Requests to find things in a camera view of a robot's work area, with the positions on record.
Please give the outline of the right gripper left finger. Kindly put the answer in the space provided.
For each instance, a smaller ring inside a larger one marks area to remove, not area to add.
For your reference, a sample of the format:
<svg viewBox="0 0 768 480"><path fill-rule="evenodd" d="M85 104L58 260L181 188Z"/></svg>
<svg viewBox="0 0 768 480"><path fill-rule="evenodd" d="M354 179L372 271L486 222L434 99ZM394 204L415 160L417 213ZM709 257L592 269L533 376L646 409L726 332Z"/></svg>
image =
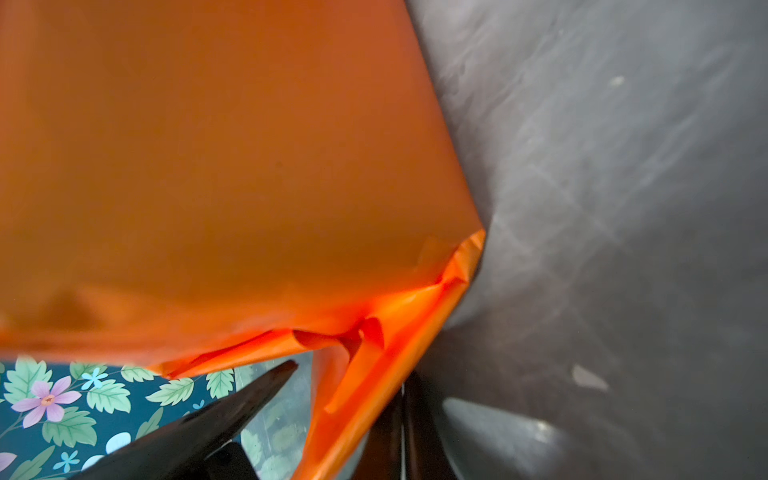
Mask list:
<svg viewBox="0 0 768 480"><path fill-rule="evenodd" d="M400 480L403 399L398 391L368 432L352 480Z"/></svg>

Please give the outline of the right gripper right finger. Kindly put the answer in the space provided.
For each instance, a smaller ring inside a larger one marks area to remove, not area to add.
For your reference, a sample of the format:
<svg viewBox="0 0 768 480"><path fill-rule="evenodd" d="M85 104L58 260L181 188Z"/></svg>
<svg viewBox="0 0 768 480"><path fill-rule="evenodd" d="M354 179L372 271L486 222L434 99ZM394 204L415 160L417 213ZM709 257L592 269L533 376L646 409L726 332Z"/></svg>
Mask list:
<svg viewBox="0 0 768 480"><path fill-rule="evenodd" d="M457 480L448 460L419 377L412 373L403 387L405 478Z"/></svg>

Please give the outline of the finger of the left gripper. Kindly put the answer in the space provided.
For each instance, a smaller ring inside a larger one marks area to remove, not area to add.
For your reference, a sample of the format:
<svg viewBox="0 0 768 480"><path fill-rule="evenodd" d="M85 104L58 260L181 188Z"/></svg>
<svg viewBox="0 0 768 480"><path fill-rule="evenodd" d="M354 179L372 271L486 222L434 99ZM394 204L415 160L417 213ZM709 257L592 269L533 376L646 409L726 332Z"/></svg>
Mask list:
<svg viewBox="0 0 768 480"><path fill-rule="evenodd" d="M76 474L80 480L256 479L235 441L297 370L288 360L244 389L159 428Z"/></svg>

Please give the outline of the yellow orange wrapping paper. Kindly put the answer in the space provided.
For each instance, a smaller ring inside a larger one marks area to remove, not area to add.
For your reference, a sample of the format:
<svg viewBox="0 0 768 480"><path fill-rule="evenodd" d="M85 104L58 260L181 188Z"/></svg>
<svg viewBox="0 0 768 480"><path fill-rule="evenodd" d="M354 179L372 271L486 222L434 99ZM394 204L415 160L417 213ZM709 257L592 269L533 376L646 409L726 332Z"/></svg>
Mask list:
<svg viewBox="0 0 768 480"><path fill-rule="evenodd" d="M178 379L313 352L333 478L485 230L402 1L5 1L1 353Z"/></svg>

